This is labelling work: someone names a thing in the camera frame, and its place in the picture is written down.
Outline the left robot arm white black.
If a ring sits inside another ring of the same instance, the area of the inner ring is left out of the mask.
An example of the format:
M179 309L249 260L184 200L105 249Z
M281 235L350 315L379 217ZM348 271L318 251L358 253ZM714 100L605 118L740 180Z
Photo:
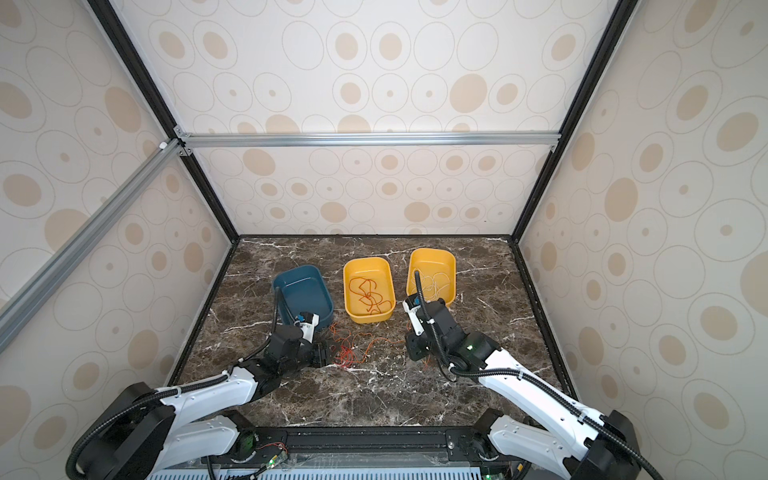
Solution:
M304 310L275 322L265 343L220 374L184 385L126 387L75 441L70 479L145 479L166 467L232 450L245 425L224 410L259 400L281 381L329 360L320 316Z

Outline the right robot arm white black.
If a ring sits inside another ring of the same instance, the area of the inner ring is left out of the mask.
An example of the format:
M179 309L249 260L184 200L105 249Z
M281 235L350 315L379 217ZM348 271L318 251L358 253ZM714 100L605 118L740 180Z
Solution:
M503 396L528 414L529 426L491 411L477 424L489 457L513 456L562 479L660 478L640 452L632 422L618 411L605 415L532 373L481 332L465 332L441 299L426 299L421 276L403 306L412 324L406 336L411 360L431 355L450 381L467 379Z

